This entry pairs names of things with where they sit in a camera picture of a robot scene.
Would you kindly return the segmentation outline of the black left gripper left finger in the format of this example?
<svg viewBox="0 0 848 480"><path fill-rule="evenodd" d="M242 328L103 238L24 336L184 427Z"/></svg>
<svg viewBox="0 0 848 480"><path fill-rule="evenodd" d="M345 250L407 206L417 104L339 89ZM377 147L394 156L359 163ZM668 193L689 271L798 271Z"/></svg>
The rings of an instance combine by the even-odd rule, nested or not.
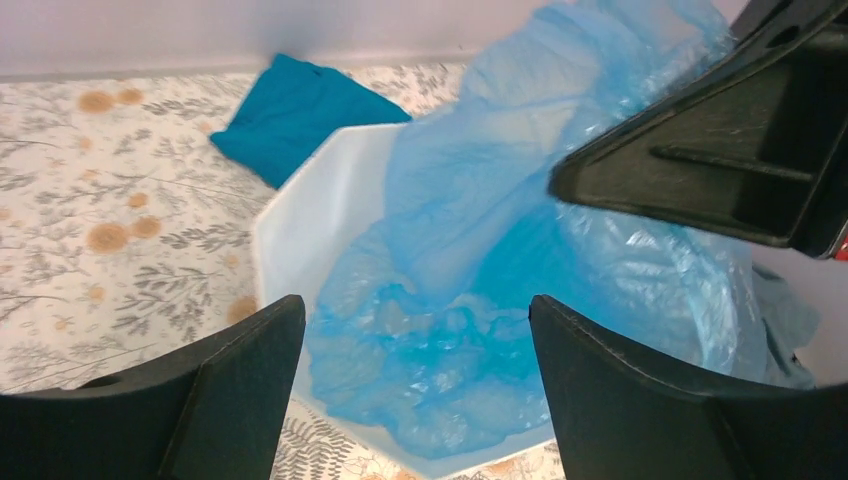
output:
<svg viewBox="0 0 848 480"><path fill-rule="evenodd" d="M5 479L267 479L305 331L286 296L84 385L3 395Z"/></svg>

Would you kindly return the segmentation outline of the blue plastic trash bag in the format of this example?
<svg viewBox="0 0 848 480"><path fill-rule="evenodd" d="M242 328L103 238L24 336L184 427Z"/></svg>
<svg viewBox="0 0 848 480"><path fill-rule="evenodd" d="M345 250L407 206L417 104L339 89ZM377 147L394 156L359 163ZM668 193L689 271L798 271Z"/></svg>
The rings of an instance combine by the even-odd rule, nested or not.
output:
<svg viewBox="0 0 848 480"><path fill-rule="evenodd" d="M553 1L481 51L453 103L400 130L384 215L316 299L312 395L429 459L548 425L528 322L543 294L696 366L812 388L795 351L818 314L749 246L547 193L555 163L731 44L709 1Z"/></svg>

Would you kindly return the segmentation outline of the white plastic trash bin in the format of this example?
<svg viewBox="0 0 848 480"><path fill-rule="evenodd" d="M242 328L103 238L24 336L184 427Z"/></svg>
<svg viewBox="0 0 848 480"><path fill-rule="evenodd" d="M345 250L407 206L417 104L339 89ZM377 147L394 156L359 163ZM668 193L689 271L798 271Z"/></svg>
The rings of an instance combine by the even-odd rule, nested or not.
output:
<svg viewBox="0 0 848 480"><path fill-rule="evenodd" d="M257 215L252 228L256 296L266 307L299 295L306 312L339 255L384 212L386 165L402 124L341 128L330 135ZM300 355L292 398L351 440L424 479L449 479L554 441L545 425L476 452L429 460L405 452L382 427L331 418L311 394L310 356Z"/></svg>

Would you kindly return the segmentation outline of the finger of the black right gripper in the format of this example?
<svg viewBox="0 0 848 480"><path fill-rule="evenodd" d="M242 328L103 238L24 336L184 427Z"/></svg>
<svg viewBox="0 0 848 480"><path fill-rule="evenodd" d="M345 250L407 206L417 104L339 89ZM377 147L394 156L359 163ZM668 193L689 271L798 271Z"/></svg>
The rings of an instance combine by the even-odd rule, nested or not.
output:
<svg viewBox="0 0 848 480"><path fill-rule="evenodd" d="M751 1L733 52L564 158L568 203L815 259L847 243L847 5Z"/></svg>

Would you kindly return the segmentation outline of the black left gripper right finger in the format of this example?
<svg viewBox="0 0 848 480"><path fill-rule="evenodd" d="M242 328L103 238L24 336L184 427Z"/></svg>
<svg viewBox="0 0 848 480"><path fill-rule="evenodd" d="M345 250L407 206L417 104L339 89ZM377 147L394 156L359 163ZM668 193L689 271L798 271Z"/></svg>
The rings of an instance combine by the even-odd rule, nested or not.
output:
<svg viewBox="0 0 848 480"><path fill-rule="evenodd" d="M843 479L847 388L718 374L635 342L547 295L529 323L570 479Z"/></svg>

